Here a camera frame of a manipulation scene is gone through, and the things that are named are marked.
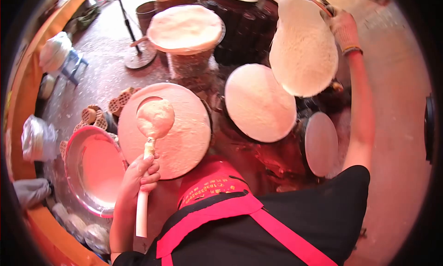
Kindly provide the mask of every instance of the ladle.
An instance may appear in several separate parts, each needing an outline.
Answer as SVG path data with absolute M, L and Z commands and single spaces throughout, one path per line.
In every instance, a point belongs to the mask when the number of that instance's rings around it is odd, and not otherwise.
M 155 153 L 157 139 L 165 137 L 174 125 L 175 113 L 172 104 L 160 97 L 149 97 L 137 109 L 137 128 L 147 137 L 143 159 Z M 147 197 L 139 191 L 137 198 L 136 236 L 147 237 Z

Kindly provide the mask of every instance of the person's hand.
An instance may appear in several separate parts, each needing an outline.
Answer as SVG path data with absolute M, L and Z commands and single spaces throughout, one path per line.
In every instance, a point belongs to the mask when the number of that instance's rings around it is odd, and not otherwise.
M 160 179 L 158 173 L 160 165 L 154 159 L 159 157 L 158 154 L 154 154 L 143 159 L 143 155 L 140 155 L 131 163 L 123 177 L 119 198 L 136 201 L 139 190 L 150 192 L 157 187 L 157 181 Z
M 353 50 L 361 52 L 362 49 L 358 42 L 357 24 L 352 15 L 331 5 L 326 6 L 326 9 L 332 13 L 333 17 L 329 17 L 324 11 L 320 11 L 320 15 L 331 29 L 343 54 L 346 55 Z

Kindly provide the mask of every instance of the white ladle handle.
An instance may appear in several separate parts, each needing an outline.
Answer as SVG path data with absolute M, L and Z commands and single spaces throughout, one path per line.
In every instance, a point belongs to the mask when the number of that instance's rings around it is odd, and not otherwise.
M 154 155 L 156 140 L 152 137 L 147 138 L 144 145 L 143 159 L 148 158 L 149 155 Z M 136 236 L 147 237 L 147 197 L 149 193 L 139 191 L 137 198 L 137 214 L 136 214 Z

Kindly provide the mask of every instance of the blue stool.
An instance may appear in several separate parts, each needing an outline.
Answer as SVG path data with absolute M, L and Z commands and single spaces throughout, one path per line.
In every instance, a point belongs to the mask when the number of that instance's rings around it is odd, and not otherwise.
M 84 63 L 86 66 L 89 65 L 89 63 L 83 58 L 82 54 L 78 54 L 74 48 L 71 48 L 65 62 L 62 65 L 62 74 L 73 84 L 75 84 L 75 86 L 78 86 L 75 73 L 77 72 L 77 69 L 81 63 Z M 69 64 L 74 64 L 74 67 L 71 70 L 68 69 Z

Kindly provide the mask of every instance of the person's arm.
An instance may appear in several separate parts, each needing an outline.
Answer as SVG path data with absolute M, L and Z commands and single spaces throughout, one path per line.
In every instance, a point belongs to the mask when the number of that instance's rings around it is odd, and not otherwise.
M 330 5 L 327 8 L 334 17 L 327 16 L 323 11 L 320 14 L 339 43 L 351 72 L 351 136 L 343 170 L 353 165 L 362 165 L 370 170 L 375 120 L 372 92 L 358 42 L 357 24 L 348 12 Z
M 363 55 L 352 51 L 346 55 L 351 72 L 351 136 L 343 170 L 362 165 L 370 171 L 375 120 L 372 92 L 368 84 Z
M 154 156 L 138 157 L 126 170 L 114 207 L 114 219 L 109 232 L 111 262 L 123 252 L 132 251 L 134 226 L 136 222 L 138 191 L 150 192 L 157 186 L 160 166 Z

